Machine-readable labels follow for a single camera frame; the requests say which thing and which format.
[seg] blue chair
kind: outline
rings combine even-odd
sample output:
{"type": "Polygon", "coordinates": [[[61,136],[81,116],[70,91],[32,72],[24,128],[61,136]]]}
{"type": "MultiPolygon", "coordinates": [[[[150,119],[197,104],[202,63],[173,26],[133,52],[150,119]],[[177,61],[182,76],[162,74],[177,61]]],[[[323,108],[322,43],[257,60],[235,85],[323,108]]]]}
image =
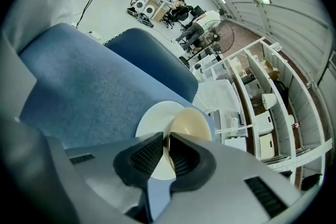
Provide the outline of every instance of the blue chair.
{"type": "Polygon", "coordinates": [[[20,57],[37,83],[21,121],[73,148],[134,137],[158,102],[192,106],[196,79],[148,33],[129,29],[107,45],[66,24],[32,41],[20,57]]]}

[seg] white shelf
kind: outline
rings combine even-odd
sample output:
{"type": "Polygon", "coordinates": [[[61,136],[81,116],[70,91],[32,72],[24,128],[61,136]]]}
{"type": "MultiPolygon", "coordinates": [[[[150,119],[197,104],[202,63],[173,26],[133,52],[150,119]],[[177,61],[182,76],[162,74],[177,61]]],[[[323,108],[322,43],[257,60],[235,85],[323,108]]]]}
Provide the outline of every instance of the white shelf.
{"type": "Polygon", "coordinates": [[[275,128],[279,138],[279,147],[282,154],[286,154],[291,158],[296,157],[294,134],[291,125],[288,120],[288,112],[285,107],[284,101],[271,80],[266,70],[261,66],[260,62],[251,54],[249,50],[245,50],[247,59],[250,64],[250,69],[259,80],[261,87],[265,93],[274,93],[277,97],[277,104],[275,104],[270,110],[272,111],[273,120],[275,122],[275,128]]]}
{"type": "Polygon", "coordinates": [[[240,78],[240,76],[238,74],[238,71],[234,68],[234,66],[232,65],[230,59],[227,59],[227,61],[230,64],[230,67],[231,67],[233,73],[235,74],[235,77],[236,77],[236,79],[238,81],[238,85],[240,87],[240,90],[243,93],[244,101],[247,104],[248,114],[249,114],[249,117],[251,119],[251,124],[253,124],[252,133],[253,133],[253,140],[254,140],[254,154],[255,154],[255,157],[258,160],[260,160],[259,131],[258,131],[258,127],[256,125],[256,116],[254,114],[253,106],[252,106],[251,100],[250,100],[250,98],[248,96],[248,93],[246,91],[246,88],[245,88],[245,86],[243,84],[243,81],[241,80],[241,78],[240,78]]]}

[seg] cardboard box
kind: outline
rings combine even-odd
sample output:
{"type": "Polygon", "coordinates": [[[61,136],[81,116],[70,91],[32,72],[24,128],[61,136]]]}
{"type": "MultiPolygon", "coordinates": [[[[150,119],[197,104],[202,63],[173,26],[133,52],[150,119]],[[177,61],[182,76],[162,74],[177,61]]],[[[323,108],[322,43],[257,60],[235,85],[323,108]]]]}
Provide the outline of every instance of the cardboard box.
{"type": "Polygon", "coordinates": [[[275,70],[272,63],[269,60],[263,60],[260,62],[262,67],[266,70],[271,80],[278,80],[279,71],[275,70]]]}

